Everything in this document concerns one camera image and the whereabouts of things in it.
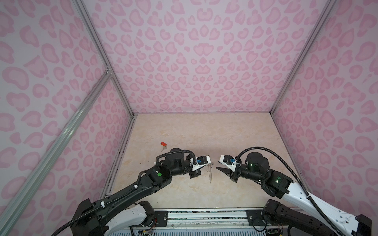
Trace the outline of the metal perforated ring disc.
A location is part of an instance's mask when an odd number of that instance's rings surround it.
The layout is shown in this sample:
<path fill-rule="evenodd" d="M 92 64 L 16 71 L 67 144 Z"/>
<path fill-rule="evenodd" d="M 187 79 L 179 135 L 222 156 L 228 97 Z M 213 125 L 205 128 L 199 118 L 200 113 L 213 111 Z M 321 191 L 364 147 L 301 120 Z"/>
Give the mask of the metal perforated ring disc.
<path fill-rule="evenodd" d="M 210 163 L 208 165 L 208 169 L 207 169 L 207 172 L 208 172 L 208 177 L 209 177 L 209 182 L 212 183 L 212 167 L 213 167 L 214 163 Z"/>

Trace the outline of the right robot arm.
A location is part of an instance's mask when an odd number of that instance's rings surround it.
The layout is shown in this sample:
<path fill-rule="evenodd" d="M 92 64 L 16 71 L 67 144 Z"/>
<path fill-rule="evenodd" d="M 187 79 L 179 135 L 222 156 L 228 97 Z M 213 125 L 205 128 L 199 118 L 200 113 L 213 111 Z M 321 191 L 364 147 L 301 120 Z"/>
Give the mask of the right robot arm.
<path fill-rule="evenodd" d="M 369 217 L 363 214 L 355 216 L 318 198 L 289 176 L 271 169 L 269 160 L 259 152 L 249 153 L 245 162 L 239 157 L 221 155 L 219 163 L 225 167 L 217 169 L 233 182 L 236 183 L 239 178 L 244 178 L 260 184 L 262 190 L 269 196 L 283 199 L 301 208 L 340 236 L 372 234 L 372 220 Z"/>

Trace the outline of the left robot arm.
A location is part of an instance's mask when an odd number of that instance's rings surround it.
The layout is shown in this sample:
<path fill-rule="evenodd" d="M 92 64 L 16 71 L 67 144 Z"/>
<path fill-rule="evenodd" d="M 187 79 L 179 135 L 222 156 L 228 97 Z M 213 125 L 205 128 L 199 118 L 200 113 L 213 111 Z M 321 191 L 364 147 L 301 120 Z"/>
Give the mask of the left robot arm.
<path fill-rule="evenodd" d="M 192 151 L 174 148 L 156 157 L 153 167 L 141 171 L 131 185 L 103 199 L 82 201 L 71 221 L 58 228 L 57 236 L 70 228 L 74 236 L 104 236 L 110 233 L 110 221 L 127 207 L 171 184 L 174 176 L 200 176 L 201 169 L 211 164 L 210 156 L 197 157 Z"/>

